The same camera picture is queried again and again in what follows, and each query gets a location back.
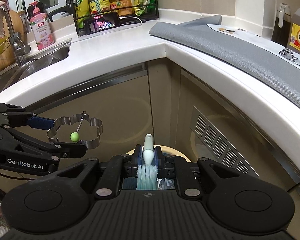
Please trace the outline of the green toothbrush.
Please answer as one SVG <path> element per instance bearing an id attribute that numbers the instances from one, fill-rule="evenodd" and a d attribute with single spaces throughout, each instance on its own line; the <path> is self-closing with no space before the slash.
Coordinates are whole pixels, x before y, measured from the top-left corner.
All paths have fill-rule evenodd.
<path id="1" fill-rule="evenodd" d="M 145 136 L 142 150 L 141 164 L 137 169 L 137 190 L 157 190 L 158 189 L 158 167 L 154 163 L 153 135 Z"/>

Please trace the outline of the metal cookie cutter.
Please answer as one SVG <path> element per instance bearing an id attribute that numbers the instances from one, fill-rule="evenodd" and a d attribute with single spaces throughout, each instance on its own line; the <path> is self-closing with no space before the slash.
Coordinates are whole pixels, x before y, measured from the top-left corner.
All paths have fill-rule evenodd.
<path id="1" fill-rule="evenodd" d="M 82 127 L 83 122 L 87 122 L 90 126 L 95 128 L 96 137 L 92 140 L 81 139 L 79 132 Z M 78 123 L 75 132 L 70 134 L 70 140 L 76 144 L 84 145 L 88 150 L 97 148 L 100 145 L 100 136 L 103 133 L 103 122 L 98 118 L 91 118 L 86 111 L 80 114 L 75 114 L 72 116 L 62 116 L 53 121 L 52 127 L 48 129 L 46 136 L 49 142 L 59 142 L 57 136 L 57 131 L 61 126 L 69 125 L 72 126 Z"/>

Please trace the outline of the cream trash bin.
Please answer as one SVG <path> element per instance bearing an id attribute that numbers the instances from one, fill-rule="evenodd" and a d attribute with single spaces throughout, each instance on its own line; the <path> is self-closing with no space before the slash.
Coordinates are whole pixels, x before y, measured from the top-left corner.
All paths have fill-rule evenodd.
<path id="1" fill-rule="evenodd" d="M 171 147 L 168 147 L 168 146 L 164 146 L 164 145 L 154 145 L 154 147 L 155 146 L 160 146 L 161 151 L 162 151 L 163 155 L 165 155 L 165 156 L 170 156 L 171 155 L 173 157 L 174 156 L 183 157 L 187 162 L 189 162 L 189 163 L 192 162 L 186 155 L 184 155 L 183 153 L 181 153 L 180 151 L 178 151 L 178 150 L 176 150 L 174 148 L 171 148 Z M 126 152 L 126 153 L 121 154 L 121 155 L 124 155 L 124 156 L 125 155 L 133 155 L 134 150 L 135 149 L 132 149 L 129 152 Z"/>

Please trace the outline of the cabinet vent grille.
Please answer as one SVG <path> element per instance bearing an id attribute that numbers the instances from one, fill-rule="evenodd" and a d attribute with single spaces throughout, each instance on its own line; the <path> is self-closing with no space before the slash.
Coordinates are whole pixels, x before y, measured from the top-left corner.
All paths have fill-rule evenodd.
<path id="1" fill-rule="evenodd" d="M 250 176 L 260 177 L 243 155 L 196 106 L 193 106 L 190 128 L 217 162 Z"/>

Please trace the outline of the steel sink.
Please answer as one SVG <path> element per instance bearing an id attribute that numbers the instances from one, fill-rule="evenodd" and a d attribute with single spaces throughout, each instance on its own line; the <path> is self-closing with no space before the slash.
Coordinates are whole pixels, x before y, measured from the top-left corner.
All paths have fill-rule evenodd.
<path id="1" fill-rule="evenodd" d="M 69 56 L 71 39 L 65 40 L 47 50 L 29 57 L 21 67 L 16 65 L 0 75 L 0 93 L 18 81 Z"/>

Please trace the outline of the steel faucet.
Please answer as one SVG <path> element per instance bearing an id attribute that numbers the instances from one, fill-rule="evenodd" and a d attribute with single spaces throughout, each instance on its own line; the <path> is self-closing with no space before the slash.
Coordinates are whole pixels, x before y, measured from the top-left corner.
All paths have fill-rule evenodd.
<path id="1" fill-rule="evenodd" d="M 26 63 L 26 55 L 30 53 L 31 46 L 24 42 L 24 26 L 19 14 L 9 10 L 6 4 L 0 6 L 8 29 L 8 40 L 13 49 L 13 55 L 18 66 Z"/>

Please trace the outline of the pink soap pump bottle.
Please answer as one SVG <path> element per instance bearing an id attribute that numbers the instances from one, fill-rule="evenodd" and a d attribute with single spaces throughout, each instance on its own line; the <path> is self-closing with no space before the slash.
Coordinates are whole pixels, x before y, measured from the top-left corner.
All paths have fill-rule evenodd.
<path id="1" fill-rule="evenodd" d="M 37 1 L 32 2 L 31 5 L 34 6 L 34 9 L 32 11 L 32 18 L 30 19 L 30 26 L 34 34 L 37 48 L 38 50 L 42 50 L 54 44 L 55 40 L 51 33 L 47 13 L 40 10 Z"/>

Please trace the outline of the black smartphone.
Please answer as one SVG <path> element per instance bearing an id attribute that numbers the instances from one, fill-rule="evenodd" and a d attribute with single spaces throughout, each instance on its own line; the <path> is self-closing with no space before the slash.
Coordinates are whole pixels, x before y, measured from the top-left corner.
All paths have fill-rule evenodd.
<path id="1" fill-rule="evenodd" d="M 120 19 L 117 12 L 109 12 L 100 15 L 94 15 L 83 21 L 83 29 L 85 35 L 90 35 L 112 29 L 120 26 Z"/>

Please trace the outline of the green yellow-cap bottle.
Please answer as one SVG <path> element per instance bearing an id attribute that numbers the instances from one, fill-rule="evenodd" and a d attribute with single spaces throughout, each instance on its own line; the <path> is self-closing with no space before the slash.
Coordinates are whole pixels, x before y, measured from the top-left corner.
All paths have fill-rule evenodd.
<path id="1" fill-rule="evenodd" d="M 74 0 L 75 11 L 76 11 L 76 22 L 79 29 L 83 28 L 83 21 L 90 14 L 88 0 Z"/>

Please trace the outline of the grey counter mat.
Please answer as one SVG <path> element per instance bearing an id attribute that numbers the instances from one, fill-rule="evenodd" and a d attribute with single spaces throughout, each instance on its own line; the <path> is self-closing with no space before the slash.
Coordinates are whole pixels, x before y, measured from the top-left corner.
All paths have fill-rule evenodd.
<path id="1" fill-rule="evenodd" d="M 257 45 L 218 31 L 221 16 L 181 24 L 156 23 L 155 37 L 187 46 L 224 61 L 265 83 L 300 108 L 300 66 Z"/>

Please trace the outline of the dark soy sauce dispenser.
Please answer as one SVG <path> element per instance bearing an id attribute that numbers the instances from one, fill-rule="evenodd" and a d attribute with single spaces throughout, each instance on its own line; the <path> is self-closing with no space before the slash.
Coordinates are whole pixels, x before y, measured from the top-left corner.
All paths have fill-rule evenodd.
<path id="1" fill-rule="evenodd" d="M 276 12 L 274 30 L 271 37 L 273 42 L 276 42 L 284 47 L 287 46 L 289 31 L 291 25 L 291 9 L 286 3 L 281 3 Z"/>

